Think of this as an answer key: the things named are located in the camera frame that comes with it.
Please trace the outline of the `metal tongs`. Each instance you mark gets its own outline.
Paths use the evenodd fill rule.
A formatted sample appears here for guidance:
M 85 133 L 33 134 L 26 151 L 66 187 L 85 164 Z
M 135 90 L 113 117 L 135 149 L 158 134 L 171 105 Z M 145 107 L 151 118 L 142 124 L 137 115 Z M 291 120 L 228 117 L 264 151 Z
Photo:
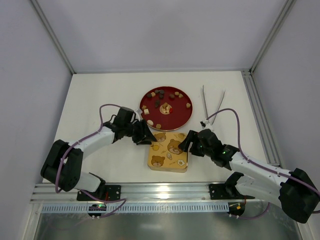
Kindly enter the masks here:
M 207 119 L 211 114 L 221 109 L 226 95 L 226 90 L 220 89 L 209 92 L 207 91 L 206 86 L 203 85 L 200 93 L 204 110 L 204 118 Z

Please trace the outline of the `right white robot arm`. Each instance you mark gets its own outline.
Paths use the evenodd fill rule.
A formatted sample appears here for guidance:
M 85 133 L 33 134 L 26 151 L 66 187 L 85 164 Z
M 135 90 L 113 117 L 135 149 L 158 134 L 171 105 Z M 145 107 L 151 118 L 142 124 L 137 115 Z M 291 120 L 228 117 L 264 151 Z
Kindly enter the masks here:
M 198 157 L 209 157 L 218 167 L 232 171 L 225 181 L 229 195 L 254 197 L 278 206 L 292 220 L 305 224 L 316 213 L 320 192 L 302 169 L 293 171 L 258 163 L 240 148 L 223 144 L 209 129 L 189 131 L 178 146 Z

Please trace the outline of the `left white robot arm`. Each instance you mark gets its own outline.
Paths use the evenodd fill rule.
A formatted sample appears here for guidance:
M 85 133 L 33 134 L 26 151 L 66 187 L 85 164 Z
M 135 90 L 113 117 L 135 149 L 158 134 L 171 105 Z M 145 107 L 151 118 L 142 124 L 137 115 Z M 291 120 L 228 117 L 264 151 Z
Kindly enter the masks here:
M 56 193 L 76 189 L 92 200 L 105 201 L 108 193 L 105 180 L 83 172 L 83 160 L 124 137 L 131 138 L 136 145 L 155 142 L 147 122 L 136 116 L 134 110 L 120 106 L 117 114 L 108 121 L 101 121 L 95 132 L 76 141 L 56 140 L 41 168 L 41 177 L 54 184 Z

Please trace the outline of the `silver square box lid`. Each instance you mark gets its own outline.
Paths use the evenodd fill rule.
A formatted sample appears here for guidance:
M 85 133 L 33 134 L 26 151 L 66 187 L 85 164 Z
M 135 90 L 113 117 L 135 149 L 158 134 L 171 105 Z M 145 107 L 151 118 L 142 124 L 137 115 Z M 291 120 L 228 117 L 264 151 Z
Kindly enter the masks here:
M 182 132 L 154 132 L 156 142 L 149 147 L 147 165 L 164 168 L 188 167 L 188 154 L 179 149 L 187 134 Z

